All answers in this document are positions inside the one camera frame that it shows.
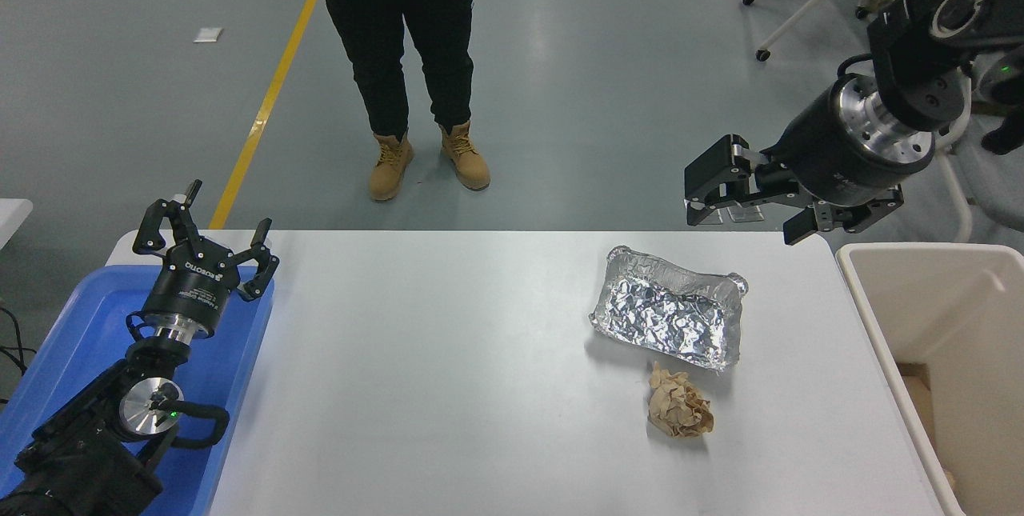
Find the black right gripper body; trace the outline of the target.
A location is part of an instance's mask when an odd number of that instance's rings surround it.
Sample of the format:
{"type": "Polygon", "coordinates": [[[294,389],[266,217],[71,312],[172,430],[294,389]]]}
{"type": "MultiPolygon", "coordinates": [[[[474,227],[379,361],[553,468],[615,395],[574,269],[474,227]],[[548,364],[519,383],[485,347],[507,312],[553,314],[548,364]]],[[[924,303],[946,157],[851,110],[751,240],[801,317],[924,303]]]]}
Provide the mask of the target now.
{"type": "Polygon", "coordinates": [[[912,129],[872,82],[836,82],[770,148],[798,184],[835,206],[865,205],[912,175],[912,129]]]}

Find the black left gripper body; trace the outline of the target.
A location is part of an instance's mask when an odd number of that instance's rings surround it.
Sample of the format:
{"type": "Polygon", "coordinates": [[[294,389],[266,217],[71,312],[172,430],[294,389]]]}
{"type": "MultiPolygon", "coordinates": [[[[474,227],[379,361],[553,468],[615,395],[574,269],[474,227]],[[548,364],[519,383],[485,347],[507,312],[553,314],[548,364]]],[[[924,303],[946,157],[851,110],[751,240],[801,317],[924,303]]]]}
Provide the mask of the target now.
{"type": "Polygon", "coordinates": [[[212,337],[240,283],[238,268],[227,265],[232,253],[207,238],[198,240],[197,250],[187,241],[170,247],[144,302],[144,324],[158,329],[191,322],[199,338],[212,337]]]}

